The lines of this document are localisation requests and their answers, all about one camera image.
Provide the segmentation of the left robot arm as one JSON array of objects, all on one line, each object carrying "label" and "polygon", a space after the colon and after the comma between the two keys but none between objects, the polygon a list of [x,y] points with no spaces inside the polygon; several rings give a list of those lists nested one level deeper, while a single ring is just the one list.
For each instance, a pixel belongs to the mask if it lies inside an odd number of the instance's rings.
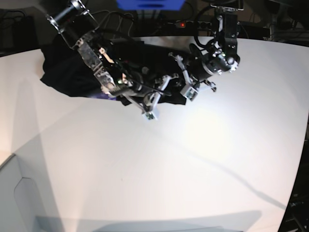
[{"label": "left robot arm", "polygon": [[180,67],[185,85],[181,94],[192,99],[202,83],[216,91],[215,83],[208,80],[213,75],[235,71],[240,64],[238,48],[238,16],[235,11],[243,9],[242,0],[209,0],[209,6],[203,8],[194,19],[196,26],[201,16],[214,9],[211,21],[213,38],[206,44],[201,43],[198,32],[194,35],[195,43],[189,45],[191,56],[184,60],[180,55],[169,53]]}]

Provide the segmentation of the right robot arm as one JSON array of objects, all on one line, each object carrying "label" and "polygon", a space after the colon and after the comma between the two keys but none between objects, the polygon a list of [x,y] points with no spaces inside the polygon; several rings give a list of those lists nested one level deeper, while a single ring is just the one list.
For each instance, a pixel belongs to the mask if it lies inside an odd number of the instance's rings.
[{"label": "right robot arm", "polygon": [[152,115],[159,103],[186,103],[179,66],[165,47],[102,29],[80,0],[40,2],[63,43],[43,49],[42,81],[71,97],[103,93]]}]

